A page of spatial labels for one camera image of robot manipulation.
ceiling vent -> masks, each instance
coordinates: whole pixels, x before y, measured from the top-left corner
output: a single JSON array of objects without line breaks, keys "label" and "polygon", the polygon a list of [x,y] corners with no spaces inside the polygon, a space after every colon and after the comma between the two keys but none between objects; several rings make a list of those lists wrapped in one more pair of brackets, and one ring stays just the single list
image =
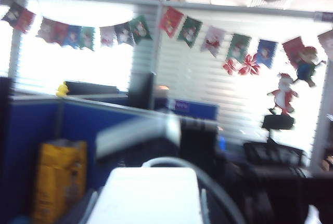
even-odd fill
[{"label": "ceiling vent", "polygon": [[252,0],[250,7],[282,9],[287,0]]}]

santa claus decoration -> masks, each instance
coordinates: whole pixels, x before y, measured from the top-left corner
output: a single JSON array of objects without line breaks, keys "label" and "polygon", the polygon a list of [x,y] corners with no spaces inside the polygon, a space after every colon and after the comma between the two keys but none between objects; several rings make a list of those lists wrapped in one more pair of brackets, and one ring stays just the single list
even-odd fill
[{"label": "santa claus decoration", "polygon": [[289,113],[294,111],[294,108],[290,105],[293,96],[298,97],[298,94],[290,89],[290,84],[293,83],[293,79],[287,73],[281,73],[281,78],[278,85],[278,90],[272,91],[267,95],[274,95],[275,105],[270,108],[272,114],[276,114],[275,108],[278,107],[282,109],[281,115],[289,115]]}]

yellow rubber duck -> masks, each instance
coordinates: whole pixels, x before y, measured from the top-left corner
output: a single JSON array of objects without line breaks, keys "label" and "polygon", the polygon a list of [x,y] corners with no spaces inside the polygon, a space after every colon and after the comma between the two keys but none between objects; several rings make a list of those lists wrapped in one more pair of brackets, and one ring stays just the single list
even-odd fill
[{"label": "yellow rubber duck", "polygon": [[67,96],[68,92],[69,92],[69,89],[66,85],[66,82],[63,82],[63,84],[59,85],[58,91],[56,92],[56,95],[58,97],[65,97],[65,96]]}]

white blinds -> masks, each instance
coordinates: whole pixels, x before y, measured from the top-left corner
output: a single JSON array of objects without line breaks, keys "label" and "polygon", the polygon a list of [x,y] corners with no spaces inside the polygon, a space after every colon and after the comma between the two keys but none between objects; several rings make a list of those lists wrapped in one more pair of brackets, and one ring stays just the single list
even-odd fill
[{"label": "white blinds", "polygon": [[[54,94],[62,81],[75,80],[113,85],[126,91],[132,68],[150,68],[151,41],[143,40],[134,48],[127,44],[100,48],[98,28],[124,23],[143,14],[153,33],[156,10],[150,6],[79,0],[28,0],[27,8],[37,16],[30,32],[22,38],[16,76],[18,88]],[[42,16],[67,24],[96,27],[95,51],[60,47],[35,37]]]},{"label": "white blinds", "polygon": [[[8,6],[0,5],[0,18],[8,11]],[[8,76],[12,27],[6,21],[0,21],[0,76]]]},{"label": "white blinds", "polygon": [[[296,78],[293,67],[279,44],[273,67],[269,70],[261,65],[259,76],[228,75],[222,69],[232,33],[252,37],[249,53],[255,54],[260,38],[283,43],[302,36],[305,45],[318,49],[319,58],[326,58],[316,36],[330,29],[330,24],[315,23],[311,19],[240,14],[204,10],[181,9],[181,12],[204,22],[199,36],[190,49],[185,42],[177,41],[163,33],[158,59],[157,83],[170,87],[174,98],[215,103],[219,106],[218,121],[221,134],[227,142],[243,143],[245,140],[265,141],[267,131],[261,128],[263,116],[274,105],[273,97],[266,94],[276,90],[279,72]],[[208,51],[200,52],[200,46],[209,24],[227,31],[217,58]],[[314,132],[321,101],[325,66],[318,67],[314,76],[317,84],[309,88],[305,82],[292,86],[299,98],[293,100],[296,119],[293,130],[275,131],[273,139],[279,143],[298,147],[311,155]]]}]

pennant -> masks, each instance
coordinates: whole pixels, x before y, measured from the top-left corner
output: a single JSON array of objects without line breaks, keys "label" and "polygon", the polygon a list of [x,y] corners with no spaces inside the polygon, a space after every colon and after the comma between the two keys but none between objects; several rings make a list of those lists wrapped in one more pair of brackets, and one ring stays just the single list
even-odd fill
[{"label": "pennant", "polygon": [[56,42],[60,46],[62,46],[68,33],[68,27],[69,26],[67,24],[56,21],[54,25],[53,42]]},{"label": "pennant", "polygon": [[299,52],[304,49],[301,37],[294,38],[282,44],[291,65],[297,69],[300,60]]},{"label": "pennant", "polygon": [[229,75],[232,75],[233,72],[236,70],[232,59],[229,59],[222,67],[228,72]]},{"label": "pennant", "polygon": [[16,2],[13,2],[8,12],[5,14],[5,16],[3,16],[2,20],[7,21],[9,25],[14,28],[23,12],[23,9],[24,8],[22,6]]},{"label": "pennant", "polygon": [[95,28],[82,27],[80,34],[80,48],[87,47],[90,50],[94,50],[94,34]]},{"label": "pennant", "polygon": [[244,60],[244,66],[239,69],[238,74],[240,75],[246,75],[250,73],[251,75],[259,75],[259,68],[260,66],[256,63],[256,56],[253,57],[249,54],[246,55]]},{"label": "pennant", "polygon": [[130,24],[128,22],[115,25],[114,30],[116,32],[118,45],[126,43],[134,46],[133,34],[130,30]]},{"label": "pennant", "polygon": [[271,69],[276,46],[276,42],[261,39],[257,50],[257,64],[264,64]]},{"label": "pennant", "polygon": [[168,7],[168,10],[163,15],[159,28],[165,30],[169,38],[172,38],[181,22],[183,14],[172,7]]},{"label": "pennant", "polygon": [[182,30],[178,35],[178,40],[185,41],[186,44],[190,48],[192,48],[199,34],[201,25],[202,25],[201,21],[192,19],[189,16],[187,16],[183,24]]},{"label": "pennant", "polygon": [[328,58],[333,60],[333,30],[323,33],[318,36],[318,40],[325,50]]},{"label": "pennant", "polygon": [[208,28],[207,34],[204,38],[200,50],[204,51],[207,49],[214,57],[216,57],[217,53],[219,52],[219,48],[223,41],[224,35],[224,30],[210,26]]},{"label": "pennant", "polygon": [[55,21],[43,17],[41,28],[38,30],[36,37],[42,38],[48,43],[54,42],[55,25]]},{"label": "pennant", "polygon": [[234,33],[226,59],[234,58],[240,63],[242,63],[245,58],[245,54],[249,47],[250,41],[251,37]]},{"label": "pennant", "polygon": [[116,32],[114,31],[114,26],[101,27],[100,31],[100,45],[111,47],[113,45],[113,40],[116,38]]},{"label": "pennant", "polygon": [[67,35],[63,41],[63,46],[69,45],[75,49],[79,47],[79,38],[81,33],[81,26],[69,25],[67,29]]},{"label": "pennant", "polygon": [[146,19],[143,15],[130,21],[134,41],[138,44],[143,38],[151,39]]}]

